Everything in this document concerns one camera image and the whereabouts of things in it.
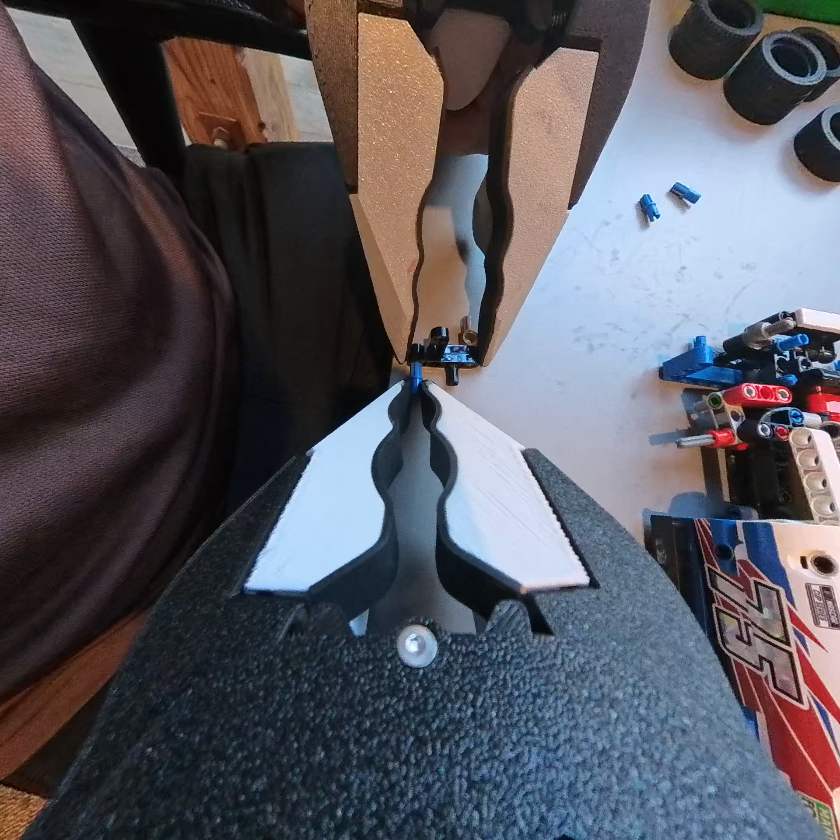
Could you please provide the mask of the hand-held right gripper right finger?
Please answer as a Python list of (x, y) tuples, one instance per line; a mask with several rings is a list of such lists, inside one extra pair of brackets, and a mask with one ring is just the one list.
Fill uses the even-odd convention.
[(423, 424), (442, 486), (436, 569), (447, 593), (482, 618), (504, 601), (541, 618), (538, 595), (591, 586), (519, 442), (430, 381)]

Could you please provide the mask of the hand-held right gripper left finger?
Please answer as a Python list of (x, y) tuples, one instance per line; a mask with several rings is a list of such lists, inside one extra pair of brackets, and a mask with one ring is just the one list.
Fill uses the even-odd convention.
[(403, 467), (412, 387), (404, 380), (312, 447), (245, 579), (245, 593), (366, 613), (396, 577), (391, 486)]

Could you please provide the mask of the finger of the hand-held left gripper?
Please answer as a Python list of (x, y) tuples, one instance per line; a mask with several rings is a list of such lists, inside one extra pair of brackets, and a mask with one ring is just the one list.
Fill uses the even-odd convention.
[(405, 20), (359, 13), (358, 50), (358, 186), (350, 201), (381, 320), (404, 363), (417, 322), (422, 216), (445, 81)]
[(491, 136), (481, 366), (497, 356), (569, 215), (598, 60), (559, 47), (523, 71)]

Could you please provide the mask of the green plastic bin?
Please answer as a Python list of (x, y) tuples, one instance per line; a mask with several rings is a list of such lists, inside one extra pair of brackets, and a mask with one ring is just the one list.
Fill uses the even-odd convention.
[(839, 25), (839, 1), (757, 1), (756, 3), (769, 14)]

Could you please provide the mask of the brick model race car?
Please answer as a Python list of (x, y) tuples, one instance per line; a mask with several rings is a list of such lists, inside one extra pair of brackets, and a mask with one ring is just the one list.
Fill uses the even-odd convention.
[(649, 542), (824, 838), (839, 838), (838, 338), (836, 312), (778, 311), (660, 365), (703, 391), (676, 445), (714, 468), (725, 511), (654, 514)]

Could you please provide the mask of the grey desk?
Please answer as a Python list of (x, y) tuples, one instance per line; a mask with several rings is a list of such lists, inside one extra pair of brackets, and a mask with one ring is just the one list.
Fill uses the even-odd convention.
[[(454, 388), (424, 373), (544, 453), (640, 543), (651, 513), (697, 517), (719, 499), (700, 455), (674, 445), (688, 394), (659, 379), (662, 361), (781, 310), (838, 312), (838, 185), (793, 148), (838, 86), (775, 125), (741, 119), (720, 81), (669, 55), (688, 5), (651, 2), (623, 111), (495, 360)], [(669, 195), (675, 182), (699, 202)], [(650, 225), (645, 193), (661, 213)]]

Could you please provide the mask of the black rubber tyre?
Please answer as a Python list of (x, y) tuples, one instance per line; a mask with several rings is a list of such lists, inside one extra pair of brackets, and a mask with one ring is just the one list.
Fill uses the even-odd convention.
[(810, 40), (775, 31), (762, 37), (727, 75), (723, 95), (744, 119), (771, 125), (802, 104), (826, 71), (822, 52)]
[(803, 100), (803, 102), (813, 102), (839, 80), (839, 42), (833, 35), (815, 27), (797, 27), (792, 30), (792, 33), (812, 44), (826, 64), (824, 78), (814, 85)]
[(668, 37), (677, 66), (702, 80), (725, 77), (763, 30), (765, 14), (750, 1), (694, 1)]
[(794, 137), (794, 153), (810, 173), (839, 183), (839, 105), (825, 108)]

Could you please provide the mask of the person's black trousers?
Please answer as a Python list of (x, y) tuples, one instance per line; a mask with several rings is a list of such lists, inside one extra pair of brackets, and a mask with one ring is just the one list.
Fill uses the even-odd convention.
[(392, 346), (330, 143), (195, 144), (183, 185), (238, 304), (232, 512), (387, 389)]

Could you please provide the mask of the wooden cabinet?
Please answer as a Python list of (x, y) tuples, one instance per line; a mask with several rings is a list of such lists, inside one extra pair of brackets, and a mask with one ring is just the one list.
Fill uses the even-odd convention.
[(309, 60), (195, 38), (163, 43), (175, 104), (193, 144), (333, 141)]

